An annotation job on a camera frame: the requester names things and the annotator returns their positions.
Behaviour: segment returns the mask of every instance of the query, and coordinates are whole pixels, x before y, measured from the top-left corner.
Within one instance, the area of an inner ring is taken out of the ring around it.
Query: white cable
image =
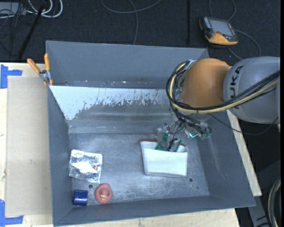
[[[31,8],[32,8],[36,13],[38,13],[38,10],[33,6],[33,4],[31,3],[31,1],[30,1],[30,0],[27,0],[27,1],[28,1],[29,5],[31,6]],[[55,17],[60,16],[60,15],[62,14],[62,11],[63,11],[63,2],[62,2],[62,0],[59,0],[59,3],[60,3],[60,11],[59,11],[57,14],[55,14],[55,15],[46,15],[46,13],[50,12],[50,11],[52,10],[52,8],[53,8],[53,1],[52,1],[52,0],[49,0],[49,1],[50,1],[50,3],[51,3],[50,8],[49,8],[47,11],[41,13],[41,16],[43,16],[43,17],[48,17],[48,18],[55,18]]]
[[[35,11],[35,12],[32,12],[32,11],[27,10],[27,12],[28,12],[28,13],[37,14],[37,13],[38,13],[38,10],[33,6],[32,2],[31,2],[30,0],[27,0],[27,1],[28,1],[28,3],[29,3],[30,7]],[[48,13],[48,12],[50,12],[50,11],[52,10],[52,8],[53,8],[53,1],[52,1],[52,0],[49,0],[49,1],[50,1],[50,4],[51,4],[51,5],[50,5],[50,8],[49,8],[47,11],[41,13],[41,15],[42,15],[42,14],[45,14],[45,13]]]

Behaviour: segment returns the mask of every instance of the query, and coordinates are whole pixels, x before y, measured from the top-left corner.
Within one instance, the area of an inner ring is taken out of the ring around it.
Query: cable
[[[281,188],[281,177],[279,177],[279,179],[276,180],[276,182],[272,186],[268,197],[268,216],[270,219],[270,223],[272,224],[273,227],[278,226],[275,219],[275,194],[278,192],[280,188]]]
[[[235,13],[237,12],[237,6],[236,6],[236,4],[235,4],[235,2],[233,1],[233,0],[230,0],[232,3],[233,3],[233,5],[234,5],[234,12],[233,12],[233,14],[230,16],[230,18],[229,19],[227,19],[227,21],[229,21],[229,20],[231,20],[232,19],[232,17],[235,15]],[[211,15],[211,17],[212,17],[212,8],[211,8],[211,2],[212,2],[212,0],[209,0],[209,12],[210,12],[210,15]]]
[[[161,0],[158,0],[154,4],[152,4],[152,5],[148,6],[148,7],[142,8],[142,9],[136,9],[134,3],[131,0],[128,0],[131,3],[131,5],[133,6],[133,11],[116,11],[116,10],[112,10],[112,9],[110,9],[109,7],[107,7],[104,4],[103,0],[100,0],[100,1],[101,1],[101,4],[103,5],[103,7],[105,7],[106,9],[108,9],[111,12],[118,13],[118,14],[131,14],[131,13],[135,13],[136,14],[136,31],[135,31],[135,36],[134,36],[134,40],[133,40],[133,44],[136,44],[136,39],[137,39],[137,35],[138,35],[138,28],[139,28],[138,12],[144,11],[146,9],[150,9],[151,7],[157,5]]]
[[[230,20],[233,18],[233,16],[235,15],[235,13],[237,12],[237,6],[236,6],[235,2],[234,2],[233,0],[230,0],[230,1],[231,1],[231,2],[233,3],[233,5],[234,5],[234,12],[233,12],[233,14],[230,16],[230,18],[227,19],[227,21],[230,21]],[[211,9],[211,2],[212,2],[212,0],[209,0],[209,12],[210,12],[211,17],[213,17],[213,13],[212,13],[212,9]],[[239,31],[239,30],[237,30],[237,29],[235,29],[235,31],[236,31],[236,32],[239,32],[239,33],[241,33],[241,34],[247,36],[249,39],[251,39],[251,40],[256,44],[256,46],[257,46],[257,48],[258,48],[258,50],[259,50],[259,55],[258,55],[258,56],[261,56],[261,48],[260,48],[259,44],[258,44],[251,36],[249,36],[248,34],[242,32],[242,31]],[[233,56],[235,56],[237,59],[242,60],[242,58],[240,58],[239,56],[237,56],[230,48],[228,48],[228,50],[229,50],[229,52],[230,52]]]
[[[129,2],[132,4],[133,9],[136,10],[134,3],[131,0],[129,0]],[[135,12],[135,14],[136,14],[136,32],[135,32],[135,35],[134,35],[133,44],[136,44],[136,39],[137,39],[137,35],[138,35],[138,27],[139,27],[138,12]]]
[[[100,0],[101,1],[101,4],[103,5],[103,7],[105,7],[106,9],[108,9],[109,11],[111,12],[114,12],[114,13],[120,13],[120,14],[129,14],[129,13],[136,13],[136,12],[141,12],[141,11],[144,11],[146,9],[150,9],[152,8],[153,6],[157,5],[161,0],[158,0],[157,2],[155,2],[154,4],[148,6],[148,7],[145,7],[145,8],[142,8],[142,9],[135,9],[133,11],[116,11],[116,10],[112,10],[110,9],[109,7],[107,7],[104,3],[103,3],[103,0]]]
[[[241,34],[244,34],[245,36],[247,36],[249,39],[251,39],[251,40],[256,44],[256,46],[257,46],[257,48],[258,48],[258,50],[259,50],[259,55],[258,55],[258,57],[260,57],[260,56],[261,56],[261,48],[260,48],[259,44],[258,44],[251,36],[249,36],[248,34],[242,32],[242,31],[239,31],[239,30],[237,30],[237,29],[235,29],[235,31],[237,31],[237,32],[239,32],[239,33],[241,33]],[[233,56],[237,57],[239,60],[242,60],[242,58],[240,58],[239,56],[237,56],[230,48],[228,48],[228,50],[230,51],[230,53],[232,53]]]
[[[32,2],[30,1],[30,0],[27,0],[28,1],[28,3],[29,3],[29,5],[30,5],[30,7],[33,9],[33,11],[34,12],[32,12],[32,11],[27,11],[28,13],[33,13],[33,14],[37,14],[38,13],[38,10],[33,6],[33,4],[32,4]],[[63,11],[63,2],[62,2],[62,0],[59,0],[59,3],[60,3],[60,10],[59,10],[59,12],[57,13],[57,14],[55,14],[55,15],[47,15],[47,13],[49,13],[51,10],[52,10],[52,8],[53,8],[53,1],[52,0],[49,0],[50,1],[50,8],[48,9],[48,10],[46,10],[46,11],[44,11],[44,12],[42,12],[41,13],[41,16],[43,16],[43,17],[47,17],[47,18],[55,18],[55,17],[58,17],[58,16],[60,16],[61,14],[62,14],[62,11]]]
[[[228,100],[228,101],[226,101],[223,104],[218,105],[218,106],[193,108],[190,105],[186,105],[184,103],[177,102],[174,99],[174,93],[175,93],[175,90],[176,90],[176,83],[175,83],[176,78],[177,78],[177,76],[179,76],[179,73],[181,72],[181,70],[183,70],[183,68],[185,68],[185,66],[189,65],[190,63],[191,63],[191,61],[186,61],[186,62],[178,65],[176,67],[176,69],[174,70],[174,72],[172,73],[171,77],[168,79],[167,83],[166,83],[166,92],[167,92],[167,95],[169,97],[169,101],[170,101],[171,105],[174,108],[176,108],[177,110],[180,110],[180,111],[182,111],[184,113],[188,113],[188,114],[216,113],[216,112],[220,112],[220,111],[238,106],[238,105],[245,103],[245,102],[247,102],[247,101],[249,101],[253,98],[256,98],[257,96],[260,96],[261,94],[265,93],[268,89],[275,87],[277,85],[277,81],[278,81],[277,78],[280,76],[280,71],[277,71],[277,72],[273,73],[272,75],[266,77],[265,79],[261,80],[260,82],[256,83],[255,85],[253,85],[250,88],[248,88],[247,90],[245,90],[244,94],[246,92],[249,92],[249,91],[252,91],[252,90],[253,91],[249,95],[247,95],[244,98],[239,99],[237,101],[235,101],[234,99],[238,99],[238,96],[236,98]]]
[[[233,130],[233,131],[236,131],[236,132],[239,132],[239,133],[242,133],[242,134],[247,134],[247,135],[261,135],[261,134],[264,134],[265,132],[267,132],[273,125],[274,123],[277,121],[278,117],[264,130],[264,131],[261,131],[259,133],[246,133],[246,132],[242,132],[242,131],[239,131],[239,130],[236,130],[230,126],[228,126],[226,123],[224,123],[223,121],[219,120],[217,117],[215,117],[213,114],[209,113],[209,115],[211,117],[213,117],[214,119],[216,119],[217,121],[219,121],[220,123],[224,124],[225,126],[227,126],[229,129]]]

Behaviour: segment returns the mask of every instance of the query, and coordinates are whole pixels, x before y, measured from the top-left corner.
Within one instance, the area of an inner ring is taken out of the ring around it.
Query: black cable
[[[259,132],[259,133],[246,133],[246,132],[242,132],[242,131],[239,131],[239,130],[236,130],[232,127],[230,127],[229,125],[227,125],[226,123],[224,123],[223,121],[219,120],[217,117],[215,117],[212,113],[209,113],[209,115],[211,117],[213,117],[214,119],[216,119],[217,121],[219,121],[220,123],[222,123],[223,125],[227,126],[229,129],[233,130],[233,131],[236,131],[236,132],[239,132],[239,133],[242,133],[242,134],[247,134],[247,135],[260,135],[260,134],[263,134],[265,132],[267,132],[273,125],[274,123],[277,121],[278,117],[262,132]]]
[[[36,25],[37,25],[37,23],[38,23],[38,21],[40,19],[41,13],[42,13],[45,5],[46,5],[46,1],[43,0],[43,3],[41,4],[41,6],[39,8],[39,11],[38,11],[38,14],[37,14],[37,16],[35,18],[35,21],[34,21],[33,25],[31,26],[31,29],[29,30],[29,33],[28,33],[28,35],[27,35],[25,41],[23,42],[22,47],[21,47],[21,49],[19,51],[19,55],[18,55],[18,60],[19,61],[22,59],[23,53],[24,53],[24,51],[25,51],[25,49],[26,49],[26,47],[28,45],[30,37],[32,36],[32,34],[33,34],[34,30],[35,30],[35,27],[36,27]]]
[[[243,97],[243,96],[249,96],[249,95],[251,95],[251,94],[253,94],[253,93],[258,92],[258,91],[259,91],[260,89],[262,89],[265,85],[267,85],[268,83],[272,82],[273,80],[277,79],[277,78],[280,76],[280,70],[279,70],[279,71],[277,71],[277,72],[275,72],[275,73],[273,73],[273,74],[267,76],[266,78],[264,78],[263,80],[259,81],[258,83],[254,84],[253,86],[249,87],[248,89],[244,90],[243,92],[241,92],[240,94],[238,94],[238,95],[235,96],[234,98],[232,98],[232,99],[230,99],[230,100],[228,100],[228,101],[226,101],[226,102],[224,102],[224,103],[222,103],[222,104],[220,104],[220,105],[217,105],[217,106],[210,106],[210,107],[201,107],[201,108],[199,107],[199,108],[195,108],[195,107],[191,107],[190,105],[184,104],[184,103],[182,103],[182,102],[177,102],[177,101],[175,100],[174,93],[175,93],[176,85],[177,85],[176,80],[175,80],[175,83],[174,83],[174,85],[173,85],[172,97],[170,97],[170,95],[169,95],[169,86],[170,86],[170,81],[171,81],[171,79],[172,79],[175,75],[176,75],[176,78],[179,78],[179,77],[181,76],[181,73],[184,73],[185,66],[183,66],[183,68],[182,68],[180,71],[177,71],[178,68],[179,68],[181,65],[183,65],[183,63],[179,64],[179,65],[175,68],[174,72],[171,74],[171,76],[170,76],[169,79],[167,80],[165,90],[166,90],[166,93],[167,93],[167,95],[168,95],[168,98],[169,98],[169,100],[170,100],[171,102],[173,102],[174,104],[176,104],[176,105],[178,105],[178,106],[181,106],[181,107],[184,108],[184,109],[188,109],[188,110],[212,110],[212,109],[217,109],[217,108],[219,108],[219,107],[228,106],[228,105],[230,105],[231,103],[236,102],[237,99],[239,99],[239,98],[241,98],[241,97]]]

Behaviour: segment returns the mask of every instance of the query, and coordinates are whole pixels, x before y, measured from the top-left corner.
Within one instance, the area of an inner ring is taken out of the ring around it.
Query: blue tape
[[[74,199],[73,199],[73,205],[81,205],[86,206],[87,205],[87,199],[88,199],[88,191],[86,190],[75,190],[74,191]]]
[[[22,70],[9,70],[7,66],[1,64],[0,89],[8,87],[8,76],[21,76]]]
[[[5,201],[0,199],[0,227],[5,227],[5,225],[16,225],[22,224],[23,216],[6,218],[5,217]]]

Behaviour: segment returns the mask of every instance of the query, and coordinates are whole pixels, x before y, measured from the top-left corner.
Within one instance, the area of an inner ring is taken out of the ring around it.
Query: gray bin
[[[55,226],[255,206],[231,129],[208,120],[208,140],[180,133],[186,177],[146,175],[140,139],[172,123],[165,85],[183,61],[206,49],[46,41],[54,85],[48,87],[49,147]],[[226,112],[215,115],[230,125]],[[101,153],[101,183],[113,198],[99,204],[96,184],[68,176],[72,149]],[[87,206],[72,204],[89,192]]]

